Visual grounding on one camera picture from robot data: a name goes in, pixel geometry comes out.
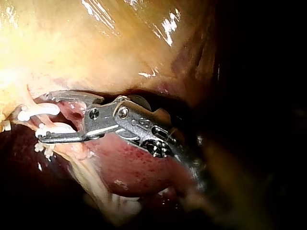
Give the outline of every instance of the dark background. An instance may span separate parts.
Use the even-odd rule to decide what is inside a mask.
[[[261,1],[219,1],[214,90],[199,113],[209,135],[236,152],[252,170],[273,175],[268,207],[276,222],[285,226],[293,203],[289,191],[297,187],[293,168],[306,153],[307,110],[304,87],[296,80],[295,69],[289,68],[295,62],[289,53],[290,8],[281,8],[280,3],[272,7]],[[8,139],[6,145],[13,145],[21,132],[16,128],[15,139]],[[20,167],[0,162],[4,222],[103,227],[95,212],[76,202],[83,193],[80,187],[71,184],[60,192],[52,183],[42,187],[27,175],[13,173]],[[27,212],[27,207],[40,208]],[[144,219],[163,229],[155,218]],[[196,219],[185,227],[201,224]]]

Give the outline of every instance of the white clip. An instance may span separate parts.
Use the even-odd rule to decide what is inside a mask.
[[[46,136],[47,132],[50,133],[75,133],[76,131],[65,123],[55,122],[54,127],[47,127],[43,123],[39,124],[39,129],[35,132],[35,136],[38,138],[39,135]]]
[[[37,104],[34,108],[31,109],[29,109],[27,106],[23,106],[17,118],[19,121],[28,121],[30,120],[30,117],[35,115],[39,114],[58,115],[59,113],[60,109],[56,104],[41,103]]]

